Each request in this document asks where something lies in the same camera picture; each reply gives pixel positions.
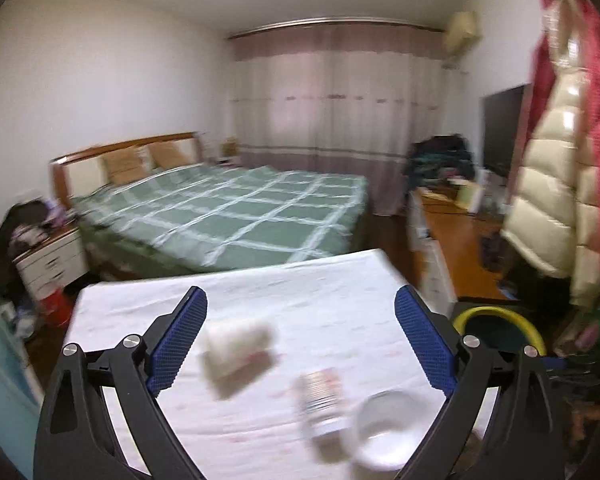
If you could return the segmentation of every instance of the yellow ring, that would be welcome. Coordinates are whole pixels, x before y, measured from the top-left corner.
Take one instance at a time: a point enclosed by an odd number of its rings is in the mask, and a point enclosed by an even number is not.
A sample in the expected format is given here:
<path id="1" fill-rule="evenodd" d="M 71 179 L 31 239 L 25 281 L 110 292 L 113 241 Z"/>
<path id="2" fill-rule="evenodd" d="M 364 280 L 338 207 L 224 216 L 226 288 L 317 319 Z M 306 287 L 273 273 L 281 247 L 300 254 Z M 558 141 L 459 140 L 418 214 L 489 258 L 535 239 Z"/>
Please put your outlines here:
<path id="1" fill-rule="evenodd" d="M 544 346 L 542 336 L 526 317 L 520 316 L 520 314 L 517 314 L 512 310 L 500 306 L 475 306 L 465 310 L 454 319 L 454 328 L 458 330 L 459 333 L 464 334 L 466 322 L 474 316 L 496 316 L 506 319 L 520 329 L 529 344 L 535 346 L 541 356 L 546 355 L 546 346 Z"/>

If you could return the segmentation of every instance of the light blue curtain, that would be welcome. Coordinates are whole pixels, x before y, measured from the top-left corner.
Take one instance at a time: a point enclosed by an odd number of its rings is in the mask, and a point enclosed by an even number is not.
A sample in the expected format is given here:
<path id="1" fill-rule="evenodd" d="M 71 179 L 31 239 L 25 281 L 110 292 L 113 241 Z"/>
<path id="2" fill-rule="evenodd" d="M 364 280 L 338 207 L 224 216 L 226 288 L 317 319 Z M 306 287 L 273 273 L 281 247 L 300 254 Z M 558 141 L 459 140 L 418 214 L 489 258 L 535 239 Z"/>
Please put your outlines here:
<path id="1" fill-rule="evenodd" d="M 22 355 L 20 342 L 0 318 L 0 446 L 31 479 L 40 408 L 25 378 Z"/>

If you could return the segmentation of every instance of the white tablecloth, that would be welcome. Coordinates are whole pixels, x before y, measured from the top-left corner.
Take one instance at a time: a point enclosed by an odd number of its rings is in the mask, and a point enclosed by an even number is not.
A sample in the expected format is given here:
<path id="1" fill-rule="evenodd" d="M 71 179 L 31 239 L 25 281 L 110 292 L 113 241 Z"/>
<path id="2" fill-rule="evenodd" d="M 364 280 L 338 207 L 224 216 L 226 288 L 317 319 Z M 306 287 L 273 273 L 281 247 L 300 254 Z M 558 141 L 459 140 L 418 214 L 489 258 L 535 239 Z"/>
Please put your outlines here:
<path id="1" fill-rule="evenodd" d="M 278 336 L 268 367 L 256 365 L 243 381 L 218 388 L 207 377 L 196 341 L 173 386 L 158 396 L 164 415 L 210 480 L 349 479 L 352 466 L 346 459 L 324 457 L 303 436 L 294 384 L 304 372 L 334 367 L 349 406 L 382 390 L 405 389 L 419 403 L 421 415 L 412 427 L 419 442 L 445 397 L 430 387 L 395 319 L 394 297 L 403 284 L 381 251 L 365 251 L 261 269 L 93 285 L 78 299 L 66 341 L 84 351 L 115 346 L 171 312 L 192 285 L 207 294 L 207 319 L 267 317 Z M 129 464 L 146 471 L 115 393 L 107 389 L 106 394 Z M 480 432 L 489 412 L 478 422 Z"/>

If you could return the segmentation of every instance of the red trash can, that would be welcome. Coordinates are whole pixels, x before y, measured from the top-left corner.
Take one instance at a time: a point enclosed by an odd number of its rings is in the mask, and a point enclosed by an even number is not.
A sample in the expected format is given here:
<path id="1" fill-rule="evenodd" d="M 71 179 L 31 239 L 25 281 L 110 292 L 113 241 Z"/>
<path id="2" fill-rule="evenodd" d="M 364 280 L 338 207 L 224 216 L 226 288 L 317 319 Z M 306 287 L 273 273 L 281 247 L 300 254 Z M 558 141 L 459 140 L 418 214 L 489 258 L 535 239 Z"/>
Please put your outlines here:
<path id="1" fill-rule="evenodd" d="M 72 308 L 59 283 L 49 282 L 38 289 L 42 314 L 51 326 L 63 326 L 71 319 Z"/>

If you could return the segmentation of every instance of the toilet paper roll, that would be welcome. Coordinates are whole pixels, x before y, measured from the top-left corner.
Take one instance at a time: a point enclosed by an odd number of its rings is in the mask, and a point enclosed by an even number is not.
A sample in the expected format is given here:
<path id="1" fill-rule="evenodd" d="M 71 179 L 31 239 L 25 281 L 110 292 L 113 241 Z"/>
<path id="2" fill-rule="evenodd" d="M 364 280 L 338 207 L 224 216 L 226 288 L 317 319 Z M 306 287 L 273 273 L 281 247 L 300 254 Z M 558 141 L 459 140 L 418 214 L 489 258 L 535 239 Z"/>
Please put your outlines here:
<path id="1" fill-rule="evenodd" d="M 227 376 L 267 351 L 274 338 L 273 327 L 263 319 L 229 319 L 207 322 L 206 352 L 218 376 Z"/>

